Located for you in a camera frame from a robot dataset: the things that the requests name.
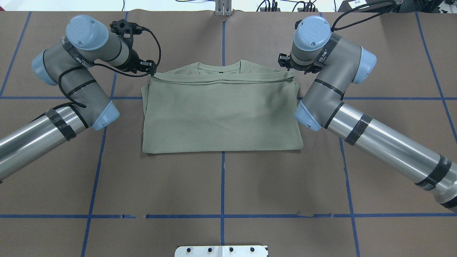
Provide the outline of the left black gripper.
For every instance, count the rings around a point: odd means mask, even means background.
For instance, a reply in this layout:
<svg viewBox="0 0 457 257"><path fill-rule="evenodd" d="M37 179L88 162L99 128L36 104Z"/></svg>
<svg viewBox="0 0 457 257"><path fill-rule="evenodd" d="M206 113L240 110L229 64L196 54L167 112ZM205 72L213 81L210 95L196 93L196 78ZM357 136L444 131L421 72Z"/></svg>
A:
<svg viewBox="0 0 457 257"><path fill-rule="evenodd" d="M119 65L119 70L123 72L144 72L147 75L154 75L158 65L153 60L142 61L137 52L129 48L127 60Z"/></svg>

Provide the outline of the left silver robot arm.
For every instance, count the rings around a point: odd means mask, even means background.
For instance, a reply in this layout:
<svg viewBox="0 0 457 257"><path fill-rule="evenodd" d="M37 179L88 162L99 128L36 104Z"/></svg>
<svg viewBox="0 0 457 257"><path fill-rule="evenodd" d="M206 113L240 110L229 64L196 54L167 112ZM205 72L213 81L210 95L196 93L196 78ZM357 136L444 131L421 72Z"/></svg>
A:
<svg viewBox="0 0 457 257"><path fill-rule="evenodd" d="M159 61L142 60L134 35L151 30L125 19L109 27L88 15L74 16L56 45L32 61L35 75L57 86L66 103L51 107L1 139L0 178L5 179L88 128L99 131L120 117L90 68L99 66L127 77L153 75Z"/></svg>

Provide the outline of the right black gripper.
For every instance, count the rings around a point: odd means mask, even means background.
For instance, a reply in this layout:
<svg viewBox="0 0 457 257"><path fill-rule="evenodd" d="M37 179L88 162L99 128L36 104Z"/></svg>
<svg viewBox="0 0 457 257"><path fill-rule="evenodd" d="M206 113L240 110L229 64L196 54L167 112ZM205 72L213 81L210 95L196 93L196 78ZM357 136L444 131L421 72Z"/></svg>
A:
<svg viewBox="0 0 457 257"><path fill-rule="evenodd" d="M304 65L296 63L294 60L290 60L290 56L287 54L280 53L278 56L278 63L281 68L295 69L297 71L303 71L304 74L312 73L316 74L320 71L320 67L315 65L314 61L305 61Z"/></svg>

